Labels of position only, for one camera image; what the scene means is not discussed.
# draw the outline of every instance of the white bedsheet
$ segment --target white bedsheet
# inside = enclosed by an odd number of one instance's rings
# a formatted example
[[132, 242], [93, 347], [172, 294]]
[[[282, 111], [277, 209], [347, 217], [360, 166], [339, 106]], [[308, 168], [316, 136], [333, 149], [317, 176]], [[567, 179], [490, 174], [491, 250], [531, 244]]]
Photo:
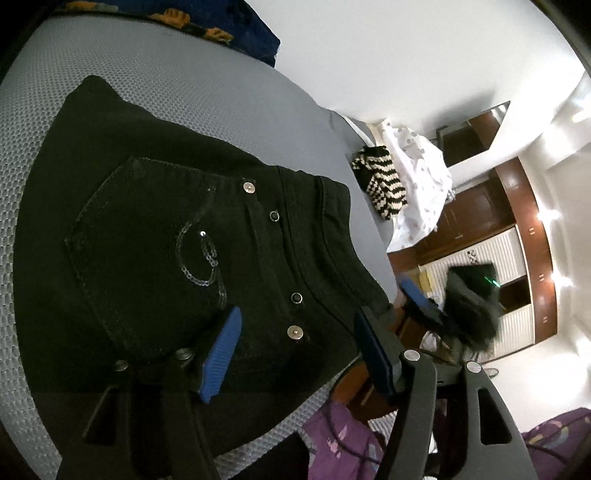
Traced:
[[437, 225], [452, 188], [452, 175], [443, 153], [410, 128], [395, 128], [389, 119], [374, 125], [392, 155], [392, 162], [407, 191], [406, 205], [395, 218], [388, 252], [408, 248], [430, 234]]

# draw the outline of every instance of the mirror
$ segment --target mirror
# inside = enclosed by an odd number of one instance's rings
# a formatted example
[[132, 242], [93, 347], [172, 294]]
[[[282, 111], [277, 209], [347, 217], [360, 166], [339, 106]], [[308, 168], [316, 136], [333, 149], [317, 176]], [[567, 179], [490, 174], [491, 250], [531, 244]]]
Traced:
[[436, 145], [443, 152], [445, 165], [451, 167], [488, 150], [510, 104], [505, 102], [465, 122], [438, 128]]

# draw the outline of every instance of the purple fabric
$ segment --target purple fabric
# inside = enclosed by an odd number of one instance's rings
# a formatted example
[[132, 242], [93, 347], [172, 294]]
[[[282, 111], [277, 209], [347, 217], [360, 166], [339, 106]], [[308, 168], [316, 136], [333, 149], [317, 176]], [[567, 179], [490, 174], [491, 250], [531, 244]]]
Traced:
[[[550, 449], [569, 460], [581, 442], [591, 433], [591, 410], [578, 408], [522, 433], [526, 445]], [[564, 463], [548, 453], [528, 448], [539, 480], [554, 480], [564, 470]]]
[[310, 452], [308, 480], [372, 480], [378, 465], [359, 459], [344, 451], [332, 435], [327, 418], [341, 443], [351, 451], [376, 460], [382, 459], [382, 449], [374, 434], [353, 418], [349, 409], [339, 402], [330, 402], [306, 422], [300, 436]]

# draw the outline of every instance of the metal screw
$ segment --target metal screw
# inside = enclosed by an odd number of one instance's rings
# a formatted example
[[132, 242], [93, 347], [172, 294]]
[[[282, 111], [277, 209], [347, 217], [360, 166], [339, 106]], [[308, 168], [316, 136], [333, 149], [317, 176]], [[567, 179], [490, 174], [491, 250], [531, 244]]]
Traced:
[[123, 372], [123, 371], [127, 370], [127, 367], [129, 367], [129, 363], [127, 363], [127, 360], [117, 360], [115, 362], [115, 371], [116, 372]]
[[472, 372], [473, 374], [478, 374], [480, 373], [480, 371], [482, 370], [482, 367], [480, 366], [480, 364], [476, 363], [476, 362], [468, 362], [466, 364], [466, 368]]
[[176, 355], [179, 360], [189, 360], [193, 356], [193, 352], [190, 348], [180, 348]]
[[404, 352], [404, 358], [409, 362], [417, 362], [418, 359], [421, 358], [421, 354], [416, 350], [406, 350]]

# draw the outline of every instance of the black and white striped fabric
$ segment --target black and white striped fabric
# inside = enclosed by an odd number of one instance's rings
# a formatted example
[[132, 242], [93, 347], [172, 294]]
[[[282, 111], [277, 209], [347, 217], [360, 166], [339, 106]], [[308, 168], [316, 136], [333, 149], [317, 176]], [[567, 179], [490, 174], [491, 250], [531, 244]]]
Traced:
[[398, 178], [388, 149], [365, 146], [351, 163], [355, 177], [374, 208], [385, 220], [390, 220], [407, 204], [406, 189]]

